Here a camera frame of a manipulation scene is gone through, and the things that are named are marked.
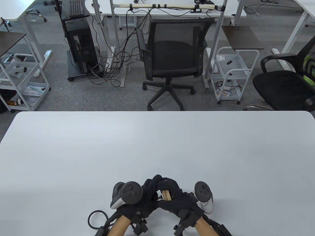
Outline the person's left hand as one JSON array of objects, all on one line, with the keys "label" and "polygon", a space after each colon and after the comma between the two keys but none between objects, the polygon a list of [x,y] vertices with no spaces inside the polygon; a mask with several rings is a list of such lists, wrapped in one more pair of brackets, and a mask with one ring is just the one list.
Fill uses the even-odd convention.
[{"label": "person's left hand", "polygon": [[132,220],[135,216],[141,219],[147,218],[154,210],[158,208],[157,185],[162,180],[162,176],[157,174],[153,179],[147,179],[142,186],[143,196],[141,200],[135,204],[123,204],[117,208],[117,212]]}]

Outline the person's right hand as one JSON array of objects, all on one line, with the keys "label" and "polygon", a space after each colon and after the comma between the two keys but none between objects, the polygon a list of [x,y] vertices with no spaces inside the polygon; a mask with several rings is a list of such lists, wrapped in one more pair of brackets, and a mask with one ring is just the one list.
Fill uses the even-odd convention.
[{"label": "person's right hand", "polygon": [[198,216],[198,219],[204,214],[204,211],[198,206],[192,195],[183,192],[175,180],[163,178],[158,182],[156,190],[168,190],[173,197],[172,200],[159,200],[157,206],[165,211],[169,211],[176,216],[184,209],[188,209]]}]

